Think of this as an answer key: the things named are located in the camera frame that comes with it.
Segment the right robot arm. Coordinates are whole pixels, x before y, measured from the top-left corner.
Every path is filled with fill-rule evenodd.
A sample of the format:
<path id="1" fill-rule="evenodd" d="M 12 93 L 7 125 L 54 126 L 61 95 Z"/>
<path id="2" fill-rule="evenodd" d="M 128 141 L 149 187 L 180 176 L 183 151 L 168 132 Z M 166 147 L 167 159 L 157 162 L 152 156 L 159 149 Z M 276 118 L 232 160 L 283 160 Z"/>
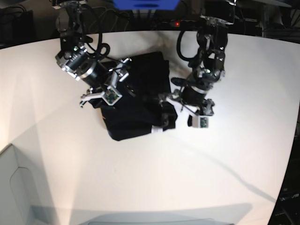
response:
<path id="1" fill-rule="evenodd" d="M 60 34 L 60 51 L 57 65 L 75 80 L 82 80 L 89 88 L 81 96 L 80 106 L 87 102 L 96 108 L 113 109 L 123 97 L 117 89 L 129 76 L 131 58 L 109 57 L 110 46 L 103 42 L 101 21 L 95 10 L 85 0 L 54 0 L 52 7 L 59 10 L 56 29 Z M 95 18 L 98 26 L 97 47 L 90 44 L 84 27 L 83 10 Z"/>

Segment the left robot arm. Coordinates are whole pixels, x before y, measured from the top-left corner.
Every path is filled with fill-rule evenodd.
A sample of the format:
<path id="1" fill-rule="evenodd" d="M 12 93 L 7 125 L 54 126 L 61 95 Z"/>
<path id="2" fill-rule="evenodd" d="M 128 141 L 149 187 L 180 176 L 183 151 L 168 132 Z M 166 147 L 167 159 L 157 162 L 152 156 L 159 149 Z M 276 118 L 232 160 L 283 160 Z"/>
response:
<path id="1" fill-rule="evenodd" d="M 168 102 L 188 113 L 187 125 L 207 128 L 214 115 L 215 105 L 207 98 L 208 92 L 225 76 L 225 48 L 228 43 L 228 26 L 234 24 L 236 1 L 206 0 L 200 14 L 200 26 L 196 40 L 199 45 L 194 57 L 185 57 L 181 52 L 182 30 L 177 38 L 176 51 L 181 60 L 192 69 L 187 78 L 173 77 L 177 86 L 170 94 L 163 94 L 161 102 Z"/>

